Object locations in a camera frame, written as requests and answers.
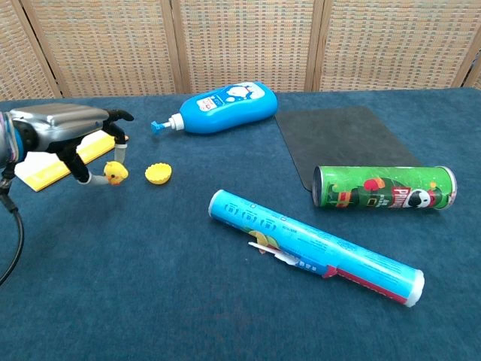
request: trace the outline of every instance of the black cable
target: black cable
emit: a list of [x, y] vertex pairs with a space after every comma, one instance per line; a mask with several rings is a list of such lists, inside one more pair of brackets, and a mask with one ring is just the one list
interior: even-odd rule
[[12, 260], [11, 264], [8, 266], [7, 271], [0, 277], [0, 286], [7, 280], [10, 273], [14, 270], [15, 266], [17, 265], [18, 260], [20, 259], [20, 255], [22, 254], [23, 249], [23, 241], [24, 241], [24, 234], [23, 234], [23, 222], [20, 213], [18, 213], [17, 209], [14, 209], [11, 212], [17, 222], [18, 227], [18, 246], [17, 252], [15, 253], [15, 257]]

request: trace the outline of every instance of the green pringles can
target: green pringles can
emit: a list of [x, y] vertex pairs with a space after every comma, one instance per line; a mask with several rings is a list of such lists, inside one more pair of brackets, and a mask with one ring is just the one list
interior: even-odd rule
[[313, 177], [318, 207], [444, 209], [457, 189], [447, 167], [317, 166]]

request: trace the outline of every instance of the blue lotion bottle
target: blue lotion bottle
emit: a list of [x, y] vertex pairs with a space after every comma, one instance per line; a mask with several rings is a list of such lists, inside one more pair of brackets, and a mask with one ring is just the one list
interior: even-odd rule
[[208, 134], [273, 116], [277, 98], [261, 82], [244, 82], [215, 89], [186, 100], [168, 122], [152, 122], [154, 134], [172, 128]]

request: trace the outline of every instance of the white end cap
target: white end cap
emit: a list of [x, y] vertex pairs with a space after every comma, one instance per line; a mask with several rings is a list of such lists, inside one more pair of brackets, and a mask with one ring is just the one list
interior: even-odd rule
[[168, 122], [171, 124], [172, 129], [175, 129], [175, 130], [183, 129], [183, 119], [180, 113], [176, 113], [172, 115], [172, 117], [168, 118]]
[[414, 276], [414, 285], [413, 289], [411, 290], [411, 294], [407, 297], [406, 302], [404, 303], [407, 307], [413, 307], [416, 302], [419, 301], [422, 295], [422, 289], [424, 288], [424, 274], [421, 270], [417, 269], [415, 276]]
[[216, 200], [217, 196], [219, 195], [219, 193], [223, 192], [224, 190], [218, 190], [217, 192], [214, 193], [214, 195], [212, 196], [212, 199], [210, 200], [210, 203], [209, 203], [209, 217], [212, 217], [212, 205], [213, 205], [213, 202]]

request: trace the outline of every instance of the bottle label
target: bottle label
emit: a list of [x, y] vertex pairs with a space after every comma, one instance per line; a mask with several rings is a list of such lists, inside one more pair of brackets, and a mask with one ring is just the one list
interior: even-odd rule
[[253, 82], [245, 82], [227, 86], [218, 93], [197, 101], [201, 111], [210, 111], [234, 102], [241, 102], [247, 99], [259, 99], [265, 95], [264, 90]]

